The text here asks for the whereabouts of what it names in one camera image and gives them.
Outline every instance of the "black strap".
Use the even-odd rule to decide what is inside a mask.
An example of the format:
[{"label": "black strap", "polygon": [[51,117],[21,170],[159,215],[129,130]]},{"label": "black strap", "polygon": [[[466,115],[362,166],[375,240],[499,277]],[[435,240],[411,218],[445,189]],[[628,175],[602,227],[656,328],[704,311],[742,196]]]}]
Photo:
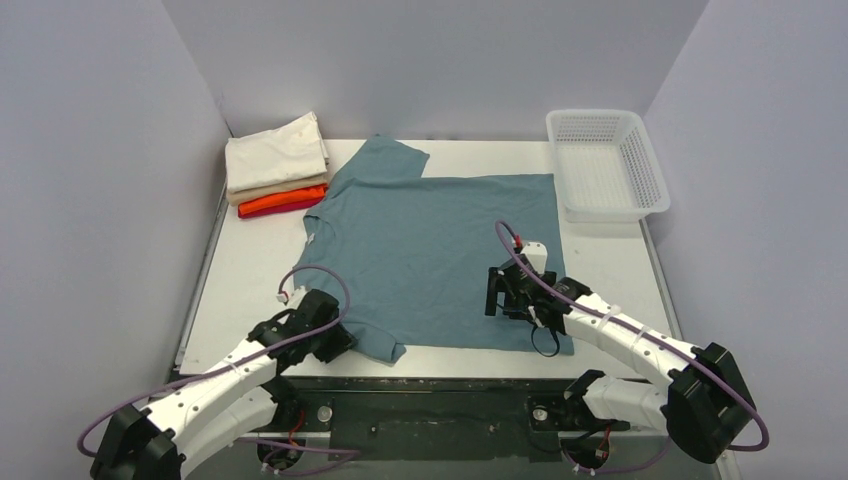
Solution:
[{"label": "black strap", "polygon": [[539,347],[536,346],[536,330],[538,330],[538,329],[539,329],[538,326],[533,325],[533,330],[530,332],[530,343],[533,344],[533,349],[536,350],[536,353],[538,353],[539,355],[541,355],[545,358],[551,358],[551,357],[555,357],[555,356],[559,355],[559,349],[560,349],[559,337],[556,334],[556,330],[554,330],[553,328],[548,329],[548,331],[551,332],[551,338],[554,339],[554,343],[556,344],[557,348],[556,348],[556,350],[554,350],[554,353],[551,353],[550,355],[545,355],[544,353],[542,353],[539,350]]}]

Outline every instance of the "blue cloth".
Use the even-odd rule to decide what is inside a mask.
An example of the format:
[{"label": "blue cloth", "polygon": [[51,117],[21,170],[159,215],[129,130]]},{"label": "blue cloth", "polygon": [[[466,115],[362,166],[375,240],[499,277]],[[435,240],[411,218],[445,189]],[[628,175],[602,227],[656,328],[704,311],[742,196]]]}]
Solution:
[{"label": "blue cloth", "polygon": [[[377,360],[394,363],[404,345],[532,351],[530,324],[483,315],[487,272],[508,258],[494,230],[503,218],[547,245],[547,269],[565,274],[552,176],[421,178],[428,158],[389,138],[365,142],[307,211],[311,241],[299,264],[325,265],[347,281],[344,325],[356,349]],[[343,298],[321,272],[298,272],[295,284]],[[570,338],[560,343],[561,353],[574,352]],[[536,345],[555,349],[546,330]]]}]

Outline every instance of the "stack of folded clothes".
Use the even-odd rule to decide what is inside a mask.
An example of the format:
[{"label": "stack of folded clothes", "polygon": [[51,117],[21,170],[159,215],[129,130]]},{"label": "stack of folded clothes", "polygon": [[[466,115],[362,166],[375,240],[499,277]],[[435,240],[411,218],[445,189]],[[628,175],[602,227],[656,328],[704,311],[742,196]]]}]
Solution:
[{"label": "stack of folded clothes", "polygon": [[276,130],[231,138],[227,201],[240,218],[309,208],[327,191],[327,150],[312,112]]}]

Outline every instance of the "fabric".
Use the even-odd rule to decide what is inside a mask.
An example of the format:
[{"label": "fabric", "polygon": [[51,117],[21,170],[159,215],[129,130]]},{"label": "fabric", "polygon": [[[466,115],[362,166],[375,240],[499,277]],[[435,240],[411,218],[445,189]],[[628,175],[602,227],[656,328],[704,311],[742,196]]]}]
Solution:
[{"label": "fabric", "polygon": [[321,200],[327,192],[327,185],[315,185],[314,187],[299,188],[291,192],[274,193],[256,200],[244,202],[239,205],[239,216],[249,215],[258,210],[279,207],[305,200]]},{"label": "fabric", "polygon": [[[565,274],[552,176],[420,178],[427,158],[391,139],[368,140],[306,212],[310,240],[299,264],[325,265],[348,282],[344,325],[356,349],[377,360],[397,361],[404,345],[533,351],[530,324],[483,315],[486,275],[508,258],[495,235],[500,218],[547,245],[548,270]],[[321,272],[294,281],[343,298]],[[571,340],[560,340],[572,354]],[[547,332],[536,344],[555,349]]]},{"label": "fabric", "polygon": [[256,218],[256,217],[262,217],[262,216],[265,216],[265,215],[271,215],[271,214],[274,214],[274,213],[286,213],[286,212],[293,212],[295,210],[303,210],[304,208],[309,208],[311,206],[318,204],[318,202],[320,202],[320,201],[321,201],[320,198],[316,198],[316,199],[313,199],[313,200],[303,200],[303,201],[300,201],[300,202],[294,202],[294,203],[289,203],[289,204],[286,204],[286,205],[280,205],[280,206],[277,206],[277,207],[263,208],[262,210],[257,210],[255,212],[248,213],[247,215],[239,214],[239,218]]},{"label": "fabric", "polygon": [[276,130],[231,138],[224,156],[227,191],[233,193],[327,173],[324,142],[312,112]]},{"label": "fabric", "polygon": [[256,200],[257,198],[262,198],[274,193],[291,192],[298,188],[314,187],[315,185],[321,185],[323,183],[327,183],[327,176],[315,175],[314,177],[292,180],[291,182],[283,182],[276,185],[268,185],[267,187],[251,188],[250,190],[242,190],[240,192],[232,193],[226,192],[226,196],[227,202],[229,202],[232,206],[236,206],[240,203]]}]

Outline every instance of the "white folded cloth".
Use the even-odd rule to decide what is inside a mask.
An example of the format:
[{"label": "white folded cloth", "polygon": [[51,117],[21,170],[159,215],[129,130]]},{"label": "white folded cloth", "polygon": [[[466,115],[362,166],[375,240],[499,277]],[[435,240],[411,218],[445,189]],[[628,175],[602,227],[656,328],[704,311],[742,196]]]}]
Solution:
[{"label": "white folded cloth", "polygon": [[231,138],[224,155],[230,193],[327,173],[326,149],[313,112],[276,130]]}]

